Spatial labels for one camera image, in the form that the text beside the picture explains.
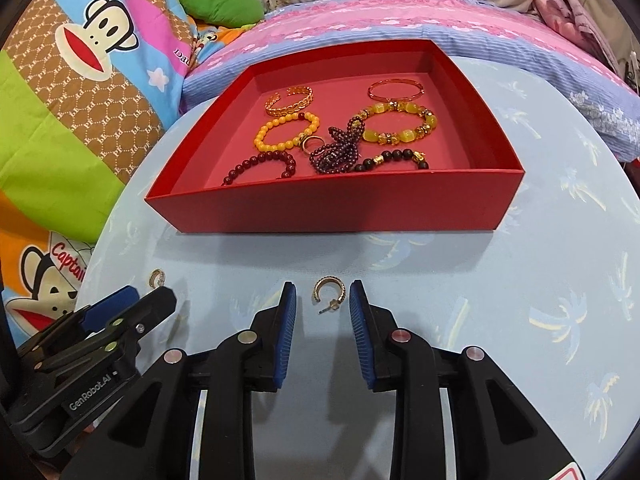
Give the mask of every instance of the red tray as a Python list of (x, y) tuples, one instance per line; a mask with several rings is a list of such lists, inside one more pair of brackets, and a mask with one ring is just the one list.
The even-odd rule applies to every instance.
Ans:
[[(350, 117), (374, 104), (373, 82), (402, 77), (420, 81), (416, 100), (437, 116), (429, 136), (399, 148), (426, 153), (429, 170), (411, 161), (389, 162), (367, 173), (319, 176), (299, 148), (295, 176), (278, 179), (281, 162), (245, 171), (231, 186), (227, 172), (256, 155), (257, 131), (270, 117), (264, 103), (290, 86), (311, 86), (305, 109), (328, 126), (345, 128)], [(408, 85), (378, 88), (385, 96), (411, 95)], [(283, 98), (276, 106), (299, 100)], [(417, 116), (388, 112), (367, 127), (398, 131)], [(291, 121), (269, 131), (275, 144), (305, 128)], [(360, 143), (362, 157), (380, 154)], [(504, 216), (524, 170), (504, 132), (458, 67), (428, 40), (366, 41), (290, 54), (247, 68), (209, 107), (169, 159), (146, 201), (182, 232), (273, 233), (492, 230)]]

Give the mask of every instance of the monkey ear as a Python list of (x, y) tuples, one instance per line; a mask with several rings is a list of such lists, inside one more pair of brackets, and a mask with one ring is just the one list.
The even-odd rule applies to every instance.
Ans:
[(36, 279), (36, 271), (40, 265), (40, 261), (43, 259), (44, 254), (39, 248), (34, 246), (27, 247), (22, 253), (22, 260), (20, 262), (20, 273), (22, 274), (22, 283), (24, 287), (31, 293), (33, 293), (33, 285)]
[(131, 35), (116, 48), (118, 50), (133, 50), (134, 48), (137, 48), (138, 45), (138, 37), (132, 32)]
[(86, 6), (84, 10), (84, 16), (90, 20), (92, 16), (95, 16), (95, 13), (98, 12), (104, 4), (109, 3), (109, 0), (94, 0), (89, 5)]

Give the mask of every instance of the table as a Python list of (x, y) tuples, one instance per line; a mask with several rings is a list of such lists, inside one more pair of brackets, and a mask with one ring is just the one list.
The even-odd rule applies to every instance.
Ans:
[[(348, 307), (318, 316), (320, 277), (364, 282), (369, 301), (432, 345), (478, 345), (545, 417), (594, 480), (640, 416), (640, 201), (604, 142), (548, 83), (509, 66), (455, 58), (498, 117), (527, 171), (495, 232), (183, 235), (143, 201), (210, 103), (152, 150), (113, 209), (78, 296), (91, 304), (161, 268), (177, 313), (143, 339), (138, 365), (164, 350), (215, 348), (298, 290), (284, 388), (254, 396), (257, 477), (382, 480), (394, 394), (360, 375)], [(323, 290), (324, 302), (331, 294)], [(450, 425), (447, 445), (452, 445)], [(447, 453), (449, 477), (454, 462)]]

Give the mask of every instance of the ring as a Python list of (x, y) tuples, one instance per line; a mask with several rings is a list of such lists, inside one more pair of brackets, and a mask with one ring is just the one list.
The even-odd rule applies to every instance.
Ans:
[[(373, 93), (374, 88), (382, 85), (388, 85), (391, 83), (403, 83), (407, 85), (413, 85), (419, 90), (419, 92), (417, 94), (412, 95), (411, 97), (380, 97)], [(371, 97), (375, 101), (380, 101), (381, 103), (390, 103), (391, 101), (408, 102), (408, 101), (413, 101), (414, 99), (417, 99), (422, 94), (424, 94), (424, 86), (422, 86), (421, 83), (414, 81), (413, 79), (391, 78), (391, 79), (383, 79), (382, 81), (373, 83), (373, 85), (369, 87), (368, 93), (369, 93), (369, 97)]]
[(149, 276), (149, 286), (151, 288), (158, 288), (159, 286), (164, 286), (165, 277), (166, 275), (164, 273), (164, 270), (155, 269)]
[(319, 139), (322, 140), (322, 145), (324, 146), (324, 139), (322, 137), (318, 137), (317, 135), (309, 135), (308, 137), (305, 137), (302, 142), (300, 143), (300, 148), (302, 148), (302, 151), (305, 152), (307, 155), (311, 155), (311, 152), (306, 148), (306, 142), (309, 139)]
[(329, 306), (322, 309), (318, 314), (324, 314), (328, 310), (338, 310), (340, 308), (340, 304), (344, 301), (344, 298), (347, 295), (347, 289), (344, 286), (344, 283), (340, 278), (336, 278), (335, 276), (325, 276), (321, 278), (314, 286), (313, 298), (316, 301), (320, 301), (320, 289), (325, 286), (327, 283), (335, 283), (340, 286), (340, 296), (336, 300), (331, 300), (329, 302)]
[(306, 97), (292, 105), (282, 108), (273, 108), (273, 105), (280, 100), (280, 94), (276, 92), (267, 99), (267, 102), (264, 104), (264, 109), (272, 117), (283, 117), (287, 114), (298, 113), (300, 110), (308, 107), (311, 104), (311, 101), (314, 100), (314, 91), (309, 86), (292, 86), (287, 89), (288, 96), (295, 94), (306, 94)]

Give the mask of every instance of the white sticker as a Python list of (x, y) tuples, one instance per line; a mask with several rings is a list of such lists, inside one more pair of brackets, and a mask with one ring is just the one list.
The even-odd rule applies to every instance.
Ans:
[(549, 480), (584, 480), (577, 463), (571, 462), (558, 474), (553, 475)]

